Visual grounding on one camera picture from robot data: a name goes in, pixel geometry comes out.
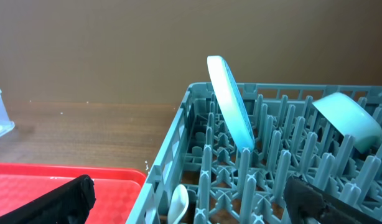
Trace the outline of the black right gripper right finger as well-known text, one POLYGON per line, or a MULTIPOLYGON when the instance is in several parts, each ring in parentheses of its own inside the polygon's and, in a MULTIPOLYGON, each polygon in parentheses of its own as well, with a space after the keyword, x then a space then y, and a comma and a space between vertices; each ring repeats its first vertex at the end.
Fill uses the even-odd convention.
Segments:
POLYGON ((379 220, 325 193, 300 177, 290 176, 284 189, 286 211, 292 224, 375 224, 379 220))

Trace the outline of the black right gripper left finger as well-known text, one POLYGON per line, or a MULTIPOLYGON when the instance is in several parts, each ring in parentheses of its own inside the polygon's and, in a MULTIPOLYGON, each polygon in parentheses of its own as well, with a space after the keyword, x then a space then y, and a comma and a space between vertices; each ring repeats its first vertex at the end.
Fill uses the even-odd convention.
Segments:
POLYGON ((81 175, 0 216, 0 224, 84 224, 95 202, 94 181, 81 175))

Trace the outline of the green bowl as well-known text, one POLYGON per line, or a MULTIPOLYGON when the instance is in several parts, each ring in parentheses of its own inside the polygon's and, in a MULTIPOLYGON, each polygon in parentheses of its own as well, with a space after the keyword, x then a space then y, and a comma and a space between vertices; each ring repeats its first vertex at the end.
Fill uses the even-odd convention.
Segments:
POLYGON ((313 102, 313 106, 341 135, 353 136, 360 153, 380 142, 379 123, 349 96, 335 92, 313 102))

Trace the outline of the white plastic spoon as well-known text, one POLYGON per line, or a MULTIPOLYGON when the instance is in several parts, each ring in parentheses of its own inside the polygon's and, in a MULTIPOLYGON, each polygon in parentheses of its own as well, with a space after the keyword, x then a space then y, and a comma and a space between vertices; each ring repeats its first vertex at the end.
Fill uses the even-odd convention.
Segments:
POLYGON ((184 185, 179 184, 173 191, 167 214, 168 224, 179 224, 189 206, 189 195, 184 185))

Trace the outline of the light blue plate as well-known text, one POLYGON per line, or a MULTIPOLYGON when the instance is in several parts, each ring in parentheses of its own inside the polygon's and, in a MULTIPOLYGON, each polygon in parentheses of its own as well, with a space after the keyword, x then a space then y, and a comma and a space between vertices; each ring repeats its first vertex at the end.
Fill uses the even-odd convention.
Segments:
POLYGON ((218 105, 239 151, 255 147, 253 129, 245 104, 226 60, 219 55, 207 57, 207 67, 218 105))

